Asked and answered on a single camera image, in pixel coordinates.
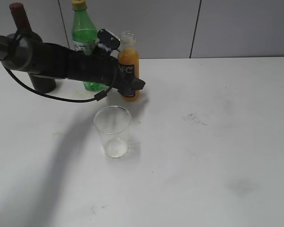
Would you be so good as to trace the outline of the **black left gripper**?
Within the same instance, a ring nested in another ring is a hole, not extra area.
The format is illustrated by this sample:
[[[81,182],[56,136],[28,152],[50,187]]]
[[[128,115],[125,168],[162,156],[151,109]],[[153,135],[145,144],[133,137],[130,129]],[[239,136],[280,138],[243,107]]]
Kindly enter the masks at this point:
[[[112,86],[124,97],[134,97],[135,92],[142,90],[146,84],[137,77],[123,78],[119,62],[114,57],[84,54],[80,56],[80,80]]]

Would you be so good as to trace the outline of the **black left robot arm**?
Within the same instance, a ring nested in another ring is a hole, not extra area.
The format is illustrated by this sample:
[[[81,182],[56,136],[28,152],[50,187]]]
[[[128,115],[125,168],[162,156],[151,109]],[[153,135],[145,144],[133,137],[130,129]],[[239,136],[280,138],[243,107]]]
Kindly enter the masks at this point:
[[[91,55],[66,47],[43,43],[30,37],[0,35],[0,61],[9,70],[29,73],[42,79],[70,79],[101,83],[127,95],[142,90],[145,82],[126,79],[119,62],[98,45]]]

